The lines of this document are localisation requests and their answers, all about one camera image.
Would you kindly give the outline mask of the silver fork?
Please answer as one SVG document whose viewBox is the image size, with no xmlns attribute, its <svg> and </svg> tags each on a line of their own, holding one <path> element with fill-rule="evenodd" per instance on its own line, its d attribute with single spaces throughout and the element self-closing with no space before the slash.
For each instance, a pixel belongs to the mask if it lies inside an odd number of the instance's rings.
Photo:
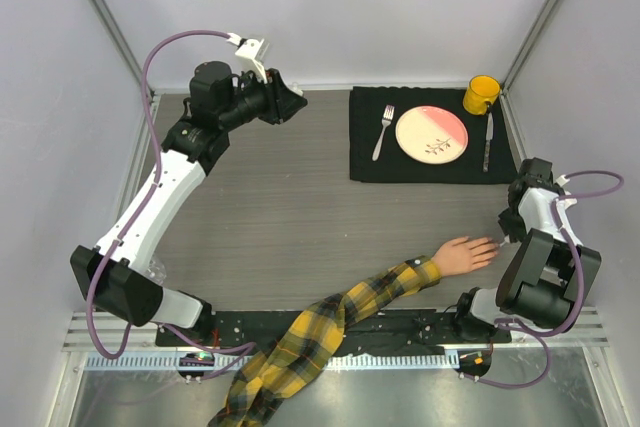
<svg viewBox="0 0 640 427">
<path fill-rule="evenodd" d="M 395 113 L 395 107 L 393 105 L 386 105 L 384 112 L 382 114 L 382 118 L 381 118 L 381 131 L 380 134 L 378 136 L 376 145 L 374 147 L 374 150 L 372 152 L 372 156 L 371 156 L 371 160 L 373 162 L 376 162 L 379 159 L 381 150 L 382 150 L 382 145 L 384 142 L 384 136 L 386 133 L 387 128 L 391 125 L 392 120 L 394 118 L 394 113 Z"/>
</svg>

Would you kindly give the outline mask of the yellow mug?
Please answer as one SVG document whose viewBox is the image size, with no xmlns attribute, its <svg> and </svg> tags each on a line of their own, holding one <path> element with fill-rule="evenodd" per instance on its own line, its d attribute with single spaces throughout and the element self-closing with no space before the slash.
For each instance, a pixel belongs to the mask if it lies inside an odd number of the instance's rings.
<svg viewBox="0 0 640 427">
<path fill-rule="evenodd" d="M 464 109 L 472 115 L 485 115 L 501 92 L 500 83 L 488 75 L 473 77 L 463 97 Z"/>
</svg>

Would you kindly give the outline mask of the mannequin hand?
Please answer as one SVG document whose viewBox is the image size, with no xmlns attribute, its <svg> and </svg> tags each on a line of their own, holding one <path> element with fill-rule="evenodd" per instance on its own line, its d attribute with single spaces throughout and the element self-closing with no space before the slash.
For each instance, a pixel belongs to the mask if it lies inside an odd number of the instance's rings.
<svg viewBox="0 0 640 427">
<path fill-rule="evenodd" d="M 442 277 L 458 276 L 487 267 L 498 250 L 498 244 L 488 237 L 460 237 L 444 243 L 432 261 Z"/>
</svg>

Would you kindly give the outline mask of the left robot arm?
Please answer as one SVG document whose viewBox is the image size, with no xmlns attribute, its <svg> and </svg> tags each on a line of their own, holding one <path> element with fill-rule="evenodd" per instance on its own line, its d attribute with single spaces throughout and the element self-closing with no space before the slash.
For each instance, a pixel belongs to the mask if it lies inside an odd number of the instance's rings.
<svg viewBox="0 0 640 427">
<path fill-rule="evenodd" d="M 260 78 L 252 71 L 236 75 L 219 61 L 197 66 L 159 163 L 110 231 L 71 255 L 87 304 L 136 327 L 170 324 L 190 345 L 205 344 L 213 332 L 211 305 L 152 279 L 150 261 L 178 210 L 228 149 L 230 132 L 255 119 L 282 124 L 306 104 L 276 69 Z"/>
</svg>

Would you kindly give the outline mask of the pink and cream plate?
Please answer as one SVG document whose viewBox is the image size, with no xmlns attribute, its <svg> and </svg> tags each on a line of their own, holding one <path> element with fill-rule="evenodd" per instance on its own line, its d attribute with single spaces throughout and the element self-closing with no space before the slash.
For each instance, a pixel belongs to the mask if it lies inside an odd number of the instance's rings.
<svg viewBox="0 0 640 427">
<path fill-rule="evenodd" d="M 450 111 L 435 106 L 418 106 L 402 114 L 396 122 L 395 137 L 408 157 L 428 165 L 454 162 L 469 145 L 464 123 Z"/>
</svg>

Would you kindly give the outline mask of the yellow plaid shirt sleeve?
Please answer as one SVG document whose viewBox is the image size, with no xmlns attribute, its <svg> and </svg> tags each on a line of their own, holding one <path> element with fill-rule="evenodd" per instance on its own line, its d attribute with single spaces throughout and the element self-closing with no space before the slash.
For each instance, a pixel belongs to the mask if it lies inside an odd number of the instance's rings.
<svg viewBox="0 0 640 427">
<path fill-rule="evenodd" d="M 341 346 L 347 328 L 397 298 L 436 285 L 441 278 L 432 259 L 420 256 L 311 304 L 273 347 L 257 352 L 240 368 L 223 408 L 208 424 L 266 425 L 285 400 L 323 372 Z"/>
</svg>

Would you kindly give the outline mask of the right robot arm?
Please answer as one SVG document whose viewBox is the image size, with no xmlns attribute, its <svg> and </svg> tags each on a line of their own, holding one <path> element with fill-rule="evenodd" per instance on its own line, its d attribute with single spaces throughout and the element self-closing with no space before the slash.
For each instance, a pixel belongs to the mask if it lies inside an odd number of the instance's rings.
<svg viewBox="0 0 640 427">
<path fill-rule="evenodd" d="M 489 341 L 500 325 L 521 322 L 541 337 L 571 329 L 602 261 L 569 225 L 566 210 L 575 203 L 553 178 L 550 162 L 522 162 L 498 216 L 505 240 L 518 250 L 496 288 L 460 296 L 451 318 L 457 338 Z"/>
</svg>

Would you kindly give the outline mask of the aluminium frame rail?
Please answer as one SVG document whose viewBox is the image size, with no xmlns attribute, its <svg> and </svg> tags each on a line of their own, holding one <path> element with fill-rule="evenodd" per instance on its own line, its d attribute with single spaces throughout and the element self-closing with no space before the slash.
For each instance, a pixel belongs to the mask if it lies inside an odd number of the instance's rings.
<svg viewBox="0 0 640 427">
<path fill-rule="evenodd" d="M 81 312 L 74 315 L 63 348 L 93 351 L 109 359 L 132 348 L 202 347 L 233 353 L 254 345 L 265 351 L 287 333 L 302 337 L 315 327 L 323 328 L 342 354 L 363 353 L 377 341 L 391 349 L 425 349 L 488 344 L 565 347 L 606 339 L 596 311 L 589 309 L 569 309 L 563 316 L 549 309 L 515 313 L 495 306 L 461 312 L 382 309 L 358 320 L 348 313 L 333 315 L 312 305 L 301 311 L 215 311 L 202 326 L 192 328 L 163 322 L 134 326 L 107 312 Z"/>
</svg>

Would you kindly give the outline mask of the clear plastic cup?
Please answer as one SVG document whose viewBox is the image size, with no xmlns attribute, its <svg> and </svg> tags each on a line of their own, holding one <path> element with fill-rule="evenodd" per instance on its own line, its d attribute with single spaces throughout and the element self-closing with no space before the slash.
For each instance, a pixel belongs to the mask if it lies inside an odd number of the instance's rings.
<svg viewBox="0 0 640 427">
<path fill-rule="evenodd" d="M 166 278 L 166 268 L 161 261 L 152 258 L 149 262 L 148 274 L 152 281 L 162 285 Z"/>
</svg>

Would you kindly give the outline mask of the clear nail polish bottle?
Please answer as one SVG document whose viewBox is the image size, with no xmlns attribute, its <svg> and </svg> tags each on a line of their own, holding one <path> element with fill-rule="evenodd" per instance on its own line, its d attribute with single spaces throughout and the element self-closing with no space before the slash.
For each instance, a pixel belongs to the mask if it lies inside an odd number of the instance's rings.
<svg viewBox="0 0 640 427">
<path fill-rule="evenodd" d="M 303 96 L 304 92 L 297 83 L 291 84 L 291 89 L 299 96 Z"/>
</svg>

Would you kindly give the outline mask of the black cloth placemat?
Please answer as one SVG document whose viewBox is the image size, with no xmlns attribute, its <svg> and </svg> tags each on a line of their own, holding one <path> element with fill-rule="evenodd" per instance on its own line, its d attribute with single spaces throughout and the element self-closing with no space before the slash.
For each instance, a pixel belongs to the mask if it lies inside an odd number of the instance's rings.
<svg viewBox="0 0 640 427">
<path fill-rule="evenodd" d="M 366 183 L 509 184 L 517 168 L 499 102 L 472 115 L 462 89 L 355 87 L 350 178 Z"/>
</svg>

